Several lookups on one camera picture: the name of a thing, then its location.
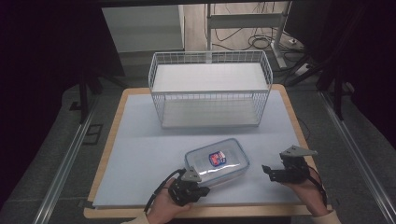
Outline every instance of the blue and red sticker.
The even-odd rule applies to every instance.
[[[215,167],[225,164],[227,162],[224,153],[222,153],[221,151],[217,151],[217,152],[210,154],[209,161],[210,161],[210,164],[212,164]]]

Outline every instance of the wire rack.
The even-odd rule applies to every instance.
[[[148,76],[164,128],[258,126],[272,81],[258,50],[155,53]]]

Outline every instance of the gray carpet floor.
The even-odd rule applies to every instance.
[[[277,71],[273,55],[268,53],[268,57],[273,70]],[[149,63],[125,66],[127,77],[120,77],[120,80],[131,87],[147,87],[148,66]],[[287,72],[275,72],[274,82],[283,83],[286,75]],[[287,91],[309,147],[318,151],[314,160],[328,191],[330,202],[343,223],[387,223],[315,88],[316,78],[313,76],[294,87],[287,88]],[[122,88],[119,86],[103,78],[100,80],[104,91],[97,96],[98,105],[91,122],[91,125],[103,125],[100,138],[97,144],[92,144],[94,141],[92,136],[84,138],[85,144],[83,143],[79,149],[49,223],[121,223],[128,220],[127,218],[87,219],[83,216],[83,204],[88,198],[122,94]],[[69,110],[70,105],[78,101],[78,87],[64,93],[63,107],[58,118],[29,169],[4,204],[0,213],[0,223],[33,222],[64,154],[78,130],[80,114],[78,111]],[[343,97],[343,115],[345,124],[361,147],[365,159],[389,197],[396,202],[394,148],[351,103],[349,96]],[[227,221],[228,223],[265,223],[266,221],[282,223],[261,218]],[[311,223],[311,221],[309,217],[292,217],[291,223]]]

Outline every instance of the clear food container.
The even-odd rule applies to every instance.
[[[249,160],[239,142],[229,138],[186,153],[186,166],[193,166],[202,187],[213,187],[243,174]]]

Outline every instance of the plastic container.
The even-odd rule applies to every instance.
[[[186,153],[187,167],[193,166],[202,178],[202,187],[213,187],[243,174],[250,163],[239,142],[229,138]]]
[[[265,52],[158,52],[148,74],[163,128],[259,126],[273,82]]]

